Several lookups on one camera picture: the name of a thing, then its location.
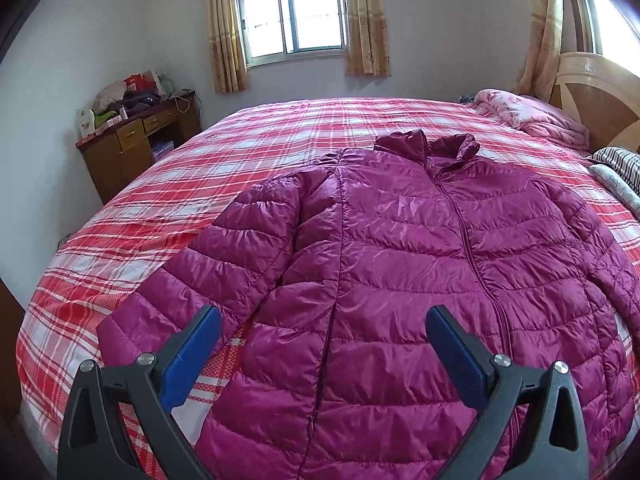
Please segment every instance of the gold curtain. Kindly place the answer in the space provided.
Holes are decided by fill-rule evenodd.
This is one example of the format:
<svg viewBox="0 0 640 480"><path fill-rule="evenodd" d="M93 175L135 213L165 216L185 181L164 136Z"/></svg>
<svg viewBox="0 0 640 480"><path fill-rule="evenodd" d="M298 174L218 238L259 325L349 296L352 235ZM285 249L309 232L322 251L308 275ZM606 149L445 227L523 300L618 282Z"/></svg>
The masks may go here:
<svg viewBox="0 0 640 480"><path fill-rule="evenodd" d="M562 43L562 0L530 0L531 40L515 93L549 102Z"/></svg>
<svg viewBox="0 0 640 480"><path fill-rule="evenodd" d="M209 0L209 44L216 92L241 92L248 87L236 0Z"/></svg>
<svg viewBox="0 0 640 480"><path fill-rule="evenodd" d="M352 75L391 75L382 0L347 0L349 60Z"/></svg>

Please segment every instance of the window pane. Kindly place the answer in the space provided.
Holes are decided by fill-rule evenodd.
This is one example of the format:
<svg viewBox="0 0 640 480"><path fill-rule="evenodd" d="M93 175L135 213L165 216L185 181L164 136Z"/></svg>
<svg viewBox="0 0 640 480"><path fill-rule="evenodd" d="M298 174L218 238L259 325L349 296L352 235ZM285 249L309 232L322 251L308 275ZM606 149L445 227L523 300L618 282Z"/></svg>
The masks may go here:
<svg viewBox="0 0 640 480"><path fill-rule="evenodd" d="M293 0L298 47L342 46L338 0Z"/></svg>
<svg viewBox="0 0 640 480"><path fill-rule="evenodd" d="M593 0L598 13L602 55L640 77L640 40L610 0Z"/></svg>
<svg viewBox="0 0 640 480"><path fill-rule="evenodd" d="M284 39L287 42L287 52L293 52L293 32L291 30L291 18L289 12L289 0L280 0L282 17L284 19Z"/></svg>
<svg viewBox="0 0 640 480"><path fill-rule="evenodd" d="M244 26L252 57L282 52L278 0L244 0Z"/></svg>

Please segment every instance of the red and white plaid fabric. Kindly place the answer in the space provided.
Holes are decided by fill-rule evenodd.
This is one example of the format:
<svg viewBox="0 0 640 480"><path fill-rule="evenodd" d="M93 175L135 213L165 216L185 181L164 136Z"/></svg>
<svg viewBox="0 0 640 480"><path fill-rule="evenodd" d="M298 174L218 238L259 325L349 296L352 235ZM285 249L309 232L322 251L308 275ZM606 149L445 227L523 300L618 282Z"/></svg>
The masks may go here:
<svg viewBox="0 0 640 480"><path fill-rule="evenodd" d="M640 271L640 224L594 181L584 153L517 132L473 105L406 99L339 99L242 110L195 137L109 202L54 257L31 300L17 343L25 401L57 449L66 400L79 364L100 362L95 327L243 189L345 147L372 148L376 137L421 128L429 138L473 134L481 155L554 178L581 195ZM631 370L634 430L597 478L613 468L640 428L640 373L619 321ZM194 444L210 404L236 370L244 327L209 361L174 418ZM162 478L132 410L125 420L146 471Z"/></svg>

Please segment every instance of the jacket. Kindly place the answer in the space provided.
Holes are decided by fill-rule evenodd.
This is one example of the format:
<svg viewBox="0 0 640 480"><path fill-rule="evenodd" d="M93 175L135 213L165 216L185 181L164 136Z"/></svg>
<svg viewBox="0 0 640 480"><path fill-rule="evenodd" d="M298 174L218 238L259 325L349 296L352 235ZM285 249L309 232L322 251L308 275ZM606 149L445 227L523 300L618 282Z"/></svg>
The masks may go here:
<svg viewBox="0 0 640 480"><path fill-rule="evenodd" d="M216 478L428 480L475 417L424 331L444 304L494 353L567 362L596 466L631 427L614 311L638 345L638 277L574 192L478 149L392 134L251 187L105 318L104 361L157 351L214 304L218 348L254 321L195 447Z"/></svg>

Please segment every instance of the silver bolt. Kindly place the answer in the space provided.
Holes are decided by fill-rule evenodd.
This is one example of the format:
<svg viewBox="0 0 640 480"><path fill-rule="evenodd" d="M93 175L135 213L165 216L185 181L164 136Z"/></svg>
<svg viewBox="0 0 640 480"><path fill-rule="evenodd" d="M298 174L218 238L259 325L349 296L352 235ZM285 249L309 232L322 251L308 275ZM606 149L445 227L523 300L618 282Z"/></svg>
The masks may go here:
<svg viewBox="0 0 640 480"><path fill-rule="evenodd" d="M494 363L502 368L508 368L511 366L511 358L505 354L494 355Z"/></svg>
<svg viewBox="0 0 640 480"><path fill-rule="evenodd" d="M94 362L91 359L87 359L86 361L82 361L80 364L80 371L87 373L94 369Z"/></svg>
<svg viewBox="0 0 640 480"><path fill-rule="evenodd" d="M569 365L567 363L563 363L562 361L556 361L554 363L554 368L561 374L566 374L569 372Z"/></svg>
<svg viewBox="0 0 640 480"><path fill-rule="evenodd" d="M156 356L151 352L145 352L138 356L138 364L140 366L149 366L153 361L156 360Z"/></svg>

